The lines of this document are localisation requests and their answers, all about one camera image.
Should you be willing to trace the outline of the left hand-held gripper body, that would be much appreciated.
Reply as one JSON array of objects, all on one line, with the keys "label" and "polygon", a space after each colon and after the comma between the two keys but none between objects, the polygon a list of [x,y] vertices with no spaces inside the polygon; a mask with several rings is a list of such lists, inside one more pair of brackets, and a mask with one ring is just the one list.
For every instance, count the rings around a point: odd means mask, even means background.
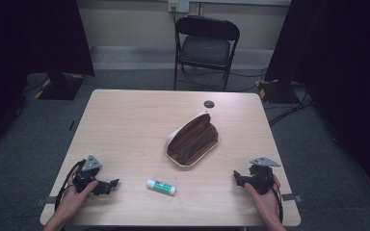
[{"label": "left hand-held gripper body", "polygon": [[76,190],[82,192],[95,179],[96,174],[100,171],[102,164],[94,155],[84,159],[79,165],[79,169],[73,177],[73,185]]}]

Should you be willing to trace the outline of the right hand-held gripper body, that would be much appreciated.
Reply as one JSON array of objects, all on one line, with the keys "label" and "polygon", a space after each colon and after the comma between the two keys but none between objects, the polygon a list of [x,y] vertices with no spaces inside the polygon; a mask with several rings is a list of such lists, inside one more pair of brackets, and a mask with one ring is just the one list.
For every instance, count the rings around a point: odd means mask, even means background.
[{"label": "right hand-held gripper body", "polygon": [[250,163],[250,176],[246,182],[252,185],[260,195],[263,195],[275,184],[273,168],[279,167],[279,164],[267,157],[250,160]]}]

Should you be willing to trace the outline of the person's right hand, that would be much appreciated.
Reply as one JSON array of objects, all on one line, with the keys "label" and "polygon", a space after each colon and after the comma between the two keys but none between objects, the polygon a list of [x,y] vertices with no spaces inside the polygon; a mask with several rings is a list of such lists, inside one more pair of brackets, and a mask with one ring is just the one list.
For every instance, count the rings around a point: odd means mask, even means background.
[{"label": "person's right hand", "polygon": [[282,224],[278,217],[278,198],[273,192],[260,195],[250,184],[246,184],[245,189],[250,193],[257,213],[266,227],[269,222],[279,221]]}]

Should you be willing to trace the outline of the person's left hand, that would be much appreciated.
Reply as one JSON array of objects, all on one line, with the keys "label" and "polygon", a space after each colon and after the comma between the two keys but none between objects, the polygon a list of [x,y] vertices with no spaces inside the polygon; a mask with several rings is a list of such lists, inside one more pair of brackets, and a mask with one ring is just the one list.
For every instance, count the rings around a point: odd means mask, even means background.
[{"label": "person's left hand", "polygon": [[74,170],[67,180],[66,190],[55,213],[55,217],[61,223],[67,223],[77,214],[77,212],[86,203],[92,191],[98,185],[97,181],[92,181],[84,190],[78,192],[76,187],[73,185],[73,179],[76,172],[77,170]]}]

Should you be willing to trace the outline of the white green glue stick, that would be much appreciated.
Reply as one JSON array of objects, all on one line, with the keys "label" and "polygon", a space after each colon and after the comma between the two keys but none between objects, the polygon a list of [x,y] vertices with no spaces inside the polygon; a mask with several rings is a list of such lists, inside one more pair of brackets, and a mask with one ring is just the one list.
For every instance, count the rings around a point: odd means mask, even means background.
[{"label": "white green glue stick", "polygon": [[148,189],[159,192],[159,193],[175,195],[175,192],[176,192],[175,186],[172,186],[172,185],[160,182],[160,181],[156,181],[153,179],[148,179],[145,185]]}]

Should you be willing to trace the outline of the white brown-lined pencil case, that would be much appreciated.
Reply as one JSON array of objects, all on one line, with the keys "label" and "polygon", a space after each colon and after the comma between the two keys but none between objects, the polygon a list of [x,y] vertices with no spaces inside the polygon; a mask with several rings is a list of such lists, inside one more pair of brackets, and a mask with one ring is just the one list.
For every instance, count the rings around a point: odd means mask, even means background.
[{"label": "white brown-lined pencil case", "polygon": [[171,133],[164,146],[165,154],[180,167],[191,167],[215,147],[219,133],[207,110],[197,114]]}]

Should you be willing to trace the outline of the black folding chair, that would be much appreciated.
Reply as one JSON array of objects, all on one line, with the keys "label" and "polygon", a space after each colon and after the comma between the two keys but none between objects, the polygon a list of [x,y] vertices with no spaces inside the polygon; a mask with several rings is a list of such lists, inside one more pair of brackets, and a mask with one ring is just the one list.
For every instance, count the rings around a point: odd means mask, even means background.
[{"label": "black folding chair", "polygon": [[228,20],[199,15],[186,15],[174,22],[175,59],[173,88],[177,87],[178,69],[184,66],[220,70],[226,90],[239,28]]}]

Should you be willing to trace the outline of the black curtain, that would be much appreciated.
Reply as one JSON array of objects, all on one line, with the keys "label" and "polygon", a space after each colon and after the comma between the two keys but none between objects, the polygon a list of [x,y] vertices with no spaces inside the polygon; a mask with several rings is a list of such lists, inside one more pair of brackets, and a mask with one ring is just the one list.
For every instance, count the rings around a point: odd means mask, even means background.
[{"label": "black curtain", "polygon": [[0,136],[42,72],[94,75],[77,0],[0,0]]},{"label": "black curtain", "polygon": [[291,0],[266,78],[308,84],[370,178],[370,0]]}]

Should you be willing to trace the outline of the white wall outlet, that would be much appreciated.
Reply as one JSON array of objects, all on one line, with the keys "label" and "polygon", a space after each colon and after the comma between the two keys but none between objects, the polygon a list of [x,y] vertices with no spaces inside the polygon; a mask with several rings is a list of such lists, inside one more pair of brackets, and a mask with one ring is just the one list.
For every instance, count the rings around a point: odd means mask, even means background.
[{"label": "white wall outlet", "polygon": [[188,13],[190,10],[189,0],[169,0],[168,11],[172,13]]}]

